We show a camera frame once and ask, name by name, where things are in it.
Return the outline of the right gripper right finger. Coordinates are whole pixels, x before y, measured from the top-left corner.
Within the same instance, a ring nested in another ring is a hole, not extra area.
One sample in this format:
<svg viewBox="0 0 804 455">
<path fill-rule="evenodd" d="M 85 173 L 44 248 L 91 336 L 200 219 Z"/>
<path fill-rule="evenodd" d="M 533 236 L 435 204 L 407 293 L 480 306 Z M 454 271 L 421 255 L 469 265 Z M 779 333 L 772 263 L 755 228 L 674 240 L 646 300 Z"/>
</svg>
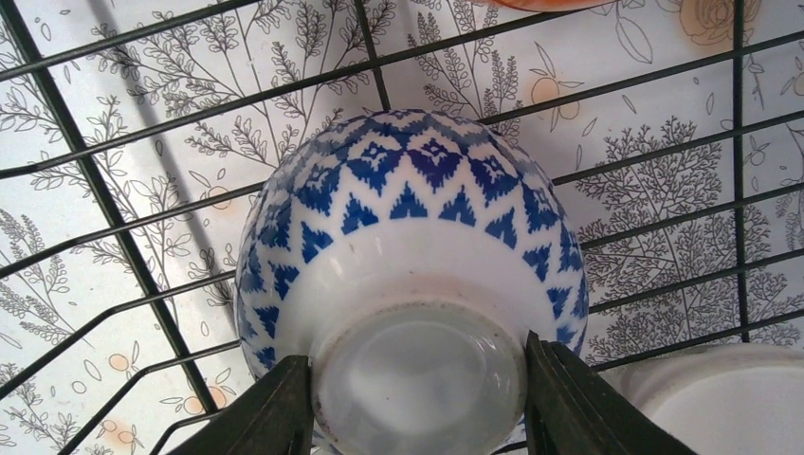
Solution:
<svg viewBox="0 0 804 455">
<path fill-rule="evenodd" d="M 691 454 L 557 341 L 530 332 L 524 409 L 530 454 Z"/>
</svg>

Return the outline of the blue patterned white bowl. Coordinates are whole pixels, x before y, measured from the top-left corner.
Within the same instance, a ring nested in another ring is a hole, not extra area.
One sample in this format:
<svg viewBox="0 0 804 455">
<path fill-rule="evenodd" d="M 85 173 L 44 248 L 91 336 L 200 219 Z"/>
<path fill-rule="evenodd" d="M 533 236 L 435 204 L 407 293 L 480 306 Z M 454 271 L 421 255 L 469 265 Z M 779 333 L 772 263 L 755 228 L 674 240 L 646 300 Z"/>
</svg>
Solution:
<svg viewBox="0 0 804 455">
<path fill-rule="evenodd" d="M 489 127 L 405 109 L 289 155 L 234 281 L 251 373 L 305 355 L 326 454 L 489 454 L 525 436 L 530 333 L 579 352 L 579 241 L 551 180 Z"/>
</svg>

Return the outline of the orange bowl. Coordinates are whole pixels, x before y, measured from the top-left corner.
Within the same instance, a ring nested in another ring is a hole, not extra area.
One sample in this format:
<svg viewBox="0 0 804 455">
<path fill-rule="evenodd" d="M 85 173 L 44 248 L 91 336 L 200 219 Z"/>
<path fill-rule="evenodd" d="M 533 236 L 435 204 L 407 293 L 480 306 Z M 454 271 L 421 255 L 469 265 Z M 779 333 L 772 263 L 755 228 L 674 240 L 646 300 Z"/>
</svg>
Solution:
<svg viewBox="0 0 804 455">
<path fill-rule="evenodd" d="M 529 12 L 563 12 L 590 9 L 610 4 L 612 0 L 492 0 L 501 7 Z"/>
</svg>

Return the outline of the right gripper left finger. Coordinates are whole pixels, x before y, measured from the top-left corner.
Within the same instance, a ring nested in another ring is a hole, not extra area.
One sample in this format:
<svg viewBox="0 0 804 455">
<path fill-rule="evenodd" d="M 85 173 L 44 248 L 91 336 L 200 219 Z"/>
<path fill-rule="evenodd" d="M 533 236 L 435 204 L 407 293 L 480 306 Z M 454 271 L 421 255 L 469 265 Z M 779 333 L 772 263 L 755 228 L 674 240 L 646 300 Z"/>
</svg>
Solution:
<svg viewBox="0 0 804 455">
<path fill-rule="evenodd" d="M 289 355 L 173 455 L 308 454 L 312 446 L 311 369 Z"/>
</svg>

